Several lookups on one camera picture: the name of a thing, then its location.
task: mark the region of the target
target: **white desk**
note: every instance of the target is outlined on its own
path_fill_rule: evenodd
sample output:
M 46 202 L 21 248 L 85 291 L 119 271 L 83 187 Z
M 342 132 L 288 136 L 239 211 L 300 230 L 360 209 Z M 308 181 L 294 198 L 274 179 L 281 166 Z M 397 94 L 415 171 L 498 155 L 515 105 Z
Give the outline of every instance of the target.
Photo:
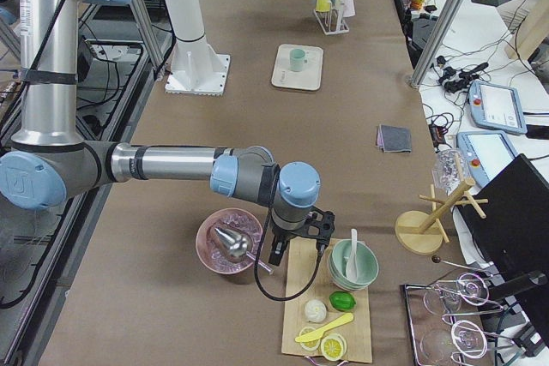
M 435 4 L 437 6 L 437 11 L 435 12 L 435 15 L 437 15 L 443 9 L 445 0 L 427 0 L 427 2 L 428 4 Z M 491 83 L 516 87 L 520 95 L 523 111 L 549 112 L 549 96 L 546 90 L 535 75 L 530 72 L 522 73 L 526 71 L 522 63 L 519 61 L 513 62 L 507 57 L 504 51 L 506 45 L 504 42 L 487 47 L 483 51 L 468 56 L 458 56 L 461 55 L 460 52 L 477 51 L 485 45 L 498 41 L 503 36 L 504 39 L 510 39 L 507 27 L 495 8 L 471 3 L 471 0 L 463 0 L 463 4 L 444 39 L 443 46 L 440 48 L 438 55 L 445 56 L 447 60 L 449 57 L 452 57 L 449 64 L 454 69 L 466 67 L 471 69 L 480 63 L 488 62 L 489 67 L 486 69 L 486 72 L 490 76 L 483 75 L 482 78 Z M 456 119 L 459 119 L 461 110 L 444 97 L 444 90 L 437 84 L 437 79 L 438 77 L 433 70 L 427 73 L 422 86 L 419 88 L 423 102 L 429 105 L 435 114 L 450 112 Z M 461 93 L 460 96 L 457 94 L 446 94 L 446 96 L 449 99 L 457 99 L 458 104 L 462 104 L 467 98 L 465 93 Z M 431 110 L 427 107 L 425 107 L 425 115 L 431 115 Z M 527 117 L 526 120 L 528 124 L 549 124 L 549 117 Z M 452 139 L 455 134 L 458 131 L 469 130 L 482 129 L 474 125 L 468 105 L 466 105 L 461 124 L 454 123 L 449 128 L 449 133 L 446 135 L 447 141 L 452 147 L 456 147 L 455 139 Z M 531 140 L 524 135 L 509 135 L 509 138 L 517 152 L 524 153 L 529 158 L 549 154 L 549 141 Z M 549 180 L 549 159 L 537 160 L 534 162 L 534 165 L 544 178 Z M 460 243 L 462 244 L 464 257 L 468 263 L 472 263 L 478 255 L 471 253 L 474 247 L 468 228 L 461 220 L 458 212 L 455 212 L 454 220 L 456 229 L 460 234 Z M 518 332 L 517 329 L 518 327 L 510 328 L 505 331 L 505 334 L 512 336 L 513 333 Z M 515 353 L 515 349 L 500 352 L 505 360 L 509 360 Z M 514 364 L 519 366 L 547 366 L 549 364 L 549 350 L 545 348 L 535 358 L 521 357 Z

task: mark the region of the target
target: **metal scoop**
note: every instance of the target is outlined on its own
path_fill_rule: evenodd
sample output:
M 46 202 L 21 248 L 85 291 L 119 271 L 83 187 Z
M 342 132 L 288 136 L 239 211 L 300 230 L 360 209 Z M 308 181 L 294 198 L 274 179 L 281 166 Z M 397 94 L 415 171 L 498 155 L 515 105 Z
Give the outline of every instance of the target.
M 256 259 L 251 253 L 253 241 L 248 234 L 221 225 L 214 227 L 214 232 L 217 235 L 213 237 L 214 243 L 228 261 L 239 263 L 246 257 L 253 261 Z M 263 261 L 259 261 L 259 266 L 265 269 L 268 274 L 273 274 L 273 269 Z

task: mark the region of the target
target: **table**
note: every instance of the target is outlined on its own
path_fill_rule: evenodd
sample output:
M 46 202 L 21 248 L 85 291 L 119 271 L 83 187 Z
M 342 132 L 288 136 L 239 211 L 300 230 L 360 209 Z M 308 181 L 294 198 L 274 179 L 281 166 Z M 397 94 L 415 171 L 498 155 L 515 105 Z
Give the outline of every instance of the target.
M 359 230 L 377 254 L 370 287 L 374 364 L 410 364 L 400 284 L 428 283 L 448 268 L 407 252 L 396 217 L 429 210 L 418 200 L 434 162 L 420 96 L 393 0 L 354 0 L 350 33 L 325 36 L 311 0 L 200 0 L 208 41 L 232 56 L 223 97 L 152 91 L 133 142 L 268 147 L 285 164 L 314 165 L 317 205 L 335 212 L 335 236 Z M 324 49 L 314 93 L 270 85 L 280 44 Z M 411 129 L 411 153 L 382 153 L 376 128 Z M 212 194 L 204 182 L 128 182 L 112 188 L 40 364 L 298 365 L 281 354 L 283 306 L 267 300 L 250 273 L 222 277 L 202 266 L 196 230 L 212 212 L 265 209 Z M 455 238 L 441 254 L 461 259 Z M 263 278 L 284 292 L 285 265 Z
M 445 0 L 431 0 L 436 3 L 438 11 L 442 10 Z M 486 69 L 490 75 L 490 82 L 500 85 L 516 87 L 520 95 L 523 111 L 527 112 L 547 112 L 549 108 L 549 96 L 541 85 L 540 81 L 532 73 L 526 72 L 524 65 L 518 61 L 509 59 L 504 51 L 505 43 L 487 47 L 483 51 L 475 52 L 467 56 L 460 52 L 477 51 L 484 45 L 497 42 L 499 39 L 510 39 L 510 34 L 495 8 L 471 3 L 471 0 L 463 0 L 463 4 L 456 14 L 452 26 L 444 39 L 443 46 L 439 54 L 445 57 L 453 57 L 450 65 L 455 68 L 464 68 L 470 65 L 472 68 L 480 63 L 488 62 Z M 420 86 L 419 91 L 424 103 L 428 104 L 435 113 L 451 112 L 456 118 L 460 116 L 460 110 L 448 99 L 444 98 L 444 90 L 436 84 L 437 77 L 430 71 Z M 458 103 L 464 102 L 463 97 L 456 95 L 449 96 L 452 100 L 457 99 Z M 425 115 L 431 115 L 431 109 L 425 108 Z M 547 117 L 526 117 L 529 124 L 549 124 Z M 468 106 L 462 116 L 461 123 L 456 123 L 449 128 L 449 142 L 455 147 L 455 140 L 451 137 L 458 131 L 482 130 L 477 128 L 471 118 Z M 524 153 L 529 158 L 534 158 L 549 154 L 549 141 L 538 141 L 528 139 L 525 135 L 508 135 L 511 143 L 518 153 Z M 541 159 L 534 162 L 535 167 L 549 180 L 549 159 Z M 465 260 L 472 264 L 480 261 L 482 258 L 478 255 L 473 246 L 472 238 L 468 228 L 465 226 L 461 215 L 454 211 L 455 226 L 459 233 L 462 253 Z M 504 334 L 512 336 L 517 333 L 520 327 L 512 327 L 505 330 Z M 504 358 L 509 360 L 515 353 L 514 349 L 502 351 Z M 516 361 L 517 365 L 541 365 L 549 362 L 549 350 L 545 348 L 541 354 L 535 358 L 520 358 Z

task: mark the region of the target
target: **yellow knife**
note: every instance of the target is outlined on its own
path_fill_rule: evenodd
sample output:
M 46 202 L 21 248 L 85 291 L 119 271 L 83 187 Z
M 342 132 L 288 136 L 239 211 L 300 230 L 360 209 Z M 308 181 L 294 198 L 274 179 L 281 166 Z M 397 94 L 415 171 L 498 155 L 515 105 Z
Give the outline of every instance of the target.
M 306 342 L 312 342 L 313 340 L 319 340 L 324 332 L 327 332 L 330 329 L 333 329 L 338 326 L 345 325 L 346 323 L 349 323 L 350 321 L 353 321 L 354 315 L 352 313 L 345 313 L 344 315 L 341 315 L 334 321 L 331 321 L 330 323 L 325 324 L 322 327 L 319 327 L 317 330 L 313 330 L 312 332 L 308 332 L 306 334 L 302 334 L 295 338 L 295 341 L 298 343 L 306 343 Z

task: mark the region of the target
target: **cutting board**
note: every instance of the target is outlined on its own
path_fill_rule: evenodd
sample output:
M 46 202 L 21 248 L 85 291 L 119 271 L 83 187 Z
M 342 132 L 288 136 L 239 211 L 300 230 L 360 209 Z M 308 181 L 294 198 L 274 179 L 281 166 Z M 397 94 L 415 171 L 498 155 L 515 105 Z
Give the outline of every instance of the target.
M 334 291 L 340 290 L 332 283 L 328 270 L 329 255 L 332 253 L 333 246 L 339 240 L 332 239 L 328 249 L 324 252 L 317 278 L 309 290 L 300 297 L 285 303 L 282 353 L 298 356 L 321 356 L 320 349 L 313 352 L 302 349 L 299 343 L 294 341 L 295 337 L 298 336 L 299 331 L 305 326 L 319 328 L 342 315 L 342 312 L 338 312 L 332 308 L 329 302 L 329 295 Z M 317 259 L 317 249 L 314 240 L 296 237 L 290 242 L 289 249 L 286 296 L 300 291 L 309 282 Z M 352 294 L 357 303 L 353 310 L 354 321 L 333 329 L 333 332 L 341 334 L 347 341 L 347 353 L 343 359 L 349 362 L 371 363 L 368 289 L 354 291 Z M 310 323 L 305 319 L 305 304 L 311 299 L 321 300 L 326 305 L 328 315 L 324 322 Z

